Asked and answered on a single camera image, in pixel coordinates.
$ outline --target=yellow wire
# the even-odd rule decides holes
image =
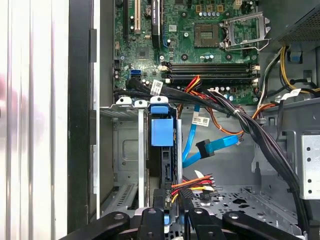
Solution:
[[[191,190],[203,190],[203,189],[206,189],[204,186],[198,186],[198,187],[191,187],[189,188]]]
[[[195,82],[194,82],[194,84],[192,84],[192,86],[191,87],[189,87],[188,89],[187,89],[187,93],[189,93],[190,92],[190,90],[195,86],[195,85],[197,85],[197,83],[200,81],[200,77],[199,76],[197,76],[197,78],[196,78],[196,80],[195,80]]]
[[[174,195],[174,197],[172,198],[172,201],[171,201],[172,204],[175,202],[175,200],[178,197],[178,195],[179,195],[178,193],[176,195]]]
[[[286,73],[286,67],[285,67],[285,57],[286,57],[286,47],[284,46],[281,50],[280,54],[280,68],[281,68],[281,73],[283,76],[283,80],[285,83],[289,86],[290,89],[294,90],[297,89],[297,87],[293,86],[290,84],[290,81],[288,80],[287,73]],[[313,89],[314,91],[318,92],[320,91],[320,88]],[[308,94],[308,91],[301,91],[301,93]]]

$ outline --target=blue plastic tab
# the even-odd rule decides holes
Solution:
[[[174,145],[174,120],[151,120],[151,145],[155,147],[172,147]]]
[[[156,105],[156,106],[151,106],[150,111],[152,114],[168,114],[169,108],[167,105]]]
[[[164,225],[168,225],[170,223],[170,215],[164,215]]]

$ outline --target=side panel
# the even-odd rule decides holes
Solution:
[[[67,234],[65,0],[0,3],[0,239]]]

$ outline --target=cable tie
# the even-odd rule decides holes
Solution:
[[[239,113],[239,112],[240,112],[240,110],[236,109],[236,110],[234,110],[233,114],[236,114],[236,113]]]

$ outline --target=white pci slot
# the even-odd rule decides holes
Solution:
[[[134,32],[141,33],[141,0],[134,0]]]

